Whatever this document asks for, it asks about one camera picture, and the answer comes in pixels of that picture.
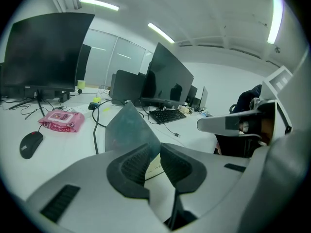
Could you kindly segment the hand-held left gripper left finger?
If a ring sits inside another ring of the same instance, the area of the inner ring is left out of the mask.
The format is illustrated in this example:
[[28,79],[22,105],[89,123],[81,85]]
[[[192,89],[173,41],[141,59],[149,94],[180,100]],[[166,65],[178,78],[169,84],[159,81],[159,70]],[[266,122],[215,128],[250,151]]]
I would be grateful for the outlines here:
[[143,144],[81,159],[26,203],[57,229],[73,233],[166,233],[144,186],[151,153]]

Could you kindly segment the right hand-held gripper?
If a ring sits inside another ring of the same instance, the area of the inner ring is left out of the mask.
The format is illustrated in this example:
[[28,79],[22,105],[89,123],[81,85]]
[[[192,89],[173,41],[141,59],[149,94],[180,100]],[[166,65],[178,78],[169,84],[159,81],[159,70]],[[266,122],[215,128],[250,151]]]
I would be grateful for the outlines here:
[[[293,76],[278,93],[293,131],[269,149],[260,183],[245,217],[310,217],[311,214],[311,51],[307,50]],[[272,134],[276,101],[253,110],[197,121],[202,132],[222,136]]]

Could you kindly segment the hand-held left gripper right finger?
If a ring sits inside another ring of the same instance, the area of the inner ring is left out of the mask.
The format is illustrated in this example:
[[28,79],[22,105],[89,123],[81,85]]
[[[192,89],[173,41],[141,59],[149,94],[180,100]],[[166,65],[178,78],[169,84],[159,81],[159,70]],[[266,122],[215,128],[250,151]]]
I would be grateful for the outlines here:
[[250,160],[191,150],[174,144],[160,147],[161,165],[174,187],[171,218],[202,218],[212,213],[241,217],[242,202],[231,198]]

